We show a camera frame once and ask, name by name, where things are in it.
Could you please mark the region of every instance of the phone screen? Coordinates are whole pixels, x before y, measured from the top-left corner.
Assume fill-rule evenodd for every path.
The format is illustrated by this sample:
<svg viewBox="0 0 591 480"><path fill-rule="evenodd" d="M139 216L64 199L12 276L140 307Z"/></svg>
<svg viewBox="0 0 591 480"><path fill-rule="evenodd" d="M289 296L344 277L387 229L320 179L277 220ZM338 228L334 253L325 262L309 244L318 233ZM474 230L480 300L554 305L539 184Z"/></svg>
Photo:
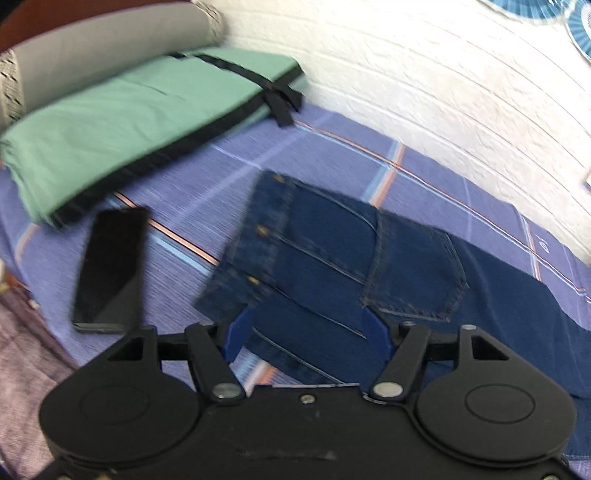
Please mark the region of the phone screen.
<svg viewBox="0 0 591 480"><path fill-rule="evenodd" d="M74 328L127 332L141 323L144 241L150 211L105 210L96 216L80 270Z"/></svg>

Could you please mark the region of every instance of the white brick wall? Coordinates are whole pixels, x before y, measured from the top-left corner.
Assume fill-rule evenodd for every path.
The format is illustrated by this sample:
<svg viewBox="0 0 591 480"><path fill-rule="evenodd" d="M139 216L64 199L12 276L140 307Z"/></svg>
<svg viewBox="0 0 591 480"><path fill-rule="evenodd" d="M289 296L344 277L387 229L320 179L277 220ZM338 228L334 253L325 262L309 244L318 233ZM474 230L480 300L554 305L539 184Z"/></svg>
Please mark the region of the white brick wall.
<svg viewBox="0 0 591 480"><path fill-rule="evenodd" d="M399 138L591 261L591 65L566 27L477 0L209 0L229 43L297 58L308 97Z"/></svg>

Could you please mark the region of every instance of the back pocket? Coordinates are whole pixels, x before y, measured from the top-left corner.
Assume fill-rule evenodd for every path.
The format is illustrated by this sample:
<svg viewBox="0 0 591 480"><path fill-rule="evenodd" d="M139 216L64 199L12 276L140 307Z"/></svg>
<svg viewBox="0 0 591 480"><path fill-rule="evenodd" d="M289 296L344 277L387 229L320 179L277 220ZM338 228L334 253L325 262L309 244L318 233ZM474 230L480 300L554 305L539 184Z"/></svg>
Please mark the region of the back pocket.
<svg viewBox="0 0 591 480"><path fill-rule="evenodd" d="M390 213L379 215L365 303L388 315L449 322L467 281L448 234Z"/></svg>

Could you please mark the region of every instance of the bed sheet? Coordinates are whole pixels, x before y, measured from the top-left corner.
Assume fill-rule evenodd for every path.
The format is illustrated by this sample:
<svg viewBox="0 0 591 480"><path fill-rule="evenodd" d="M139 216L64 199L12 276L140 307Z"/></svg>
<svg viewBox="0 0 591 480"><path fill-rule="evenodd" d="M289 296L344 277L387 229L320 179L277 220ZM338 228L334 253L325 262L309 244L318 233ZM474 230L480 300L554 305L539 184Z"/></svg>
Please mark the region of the bed sheet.
<svg viewBox="0 0 591 480"><path fill-rule="evenodd" d="M543 228L433 159L342 115L307 104L293 127L272 120L211 142L187 158L107 198L98 209L148 205L145 320L160 333L206 321L191 306L241 221L263 169L363 199L442 228L547 285L561 308L591 329L591 270ZM69 324L77 272L93 215L57 232L31 224L6 168L0 170L0 256L41 305L50 330L84 364L113 336L84 335ZM242 351L233 365L247 389L289 383ZM182 365L164 370L182 378ZM591 466L587 475L591 476Z"/></svg>

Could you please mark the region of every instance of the black ribbon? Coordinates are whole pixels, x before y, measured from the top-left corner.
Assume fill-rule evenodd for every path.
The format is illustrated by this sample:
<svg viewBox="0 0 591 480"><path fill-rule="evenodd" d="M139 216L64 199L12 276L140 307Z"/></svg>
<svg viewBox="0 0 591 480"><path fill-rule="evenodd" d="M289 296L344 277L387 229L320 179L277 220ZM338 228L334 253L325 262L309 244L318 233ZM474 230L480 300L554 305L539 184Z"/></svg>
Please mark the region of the black ribbon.
<svg viewBox="0 0 591 480"><path fill-rule="evenodd" d="M170 56L179 60L195 57L210 63L221 70L234 72L237 75L240 75L241 77L256 83L263 89L264 101L269 106L271 115L275 118L277 124L280 127L287 127L288 125L293 125L294 123L294 120L290 114L290 106L296 112L300 111L304 96L300 92L297 92L289 87L289 85L279 85L277 82L272 82L257 72L248 70L236 63L232 63L231 61L220 59L218 57L212 57L211 55L197 54L187 56L184 53L176 52L171 53Z"/></svg>

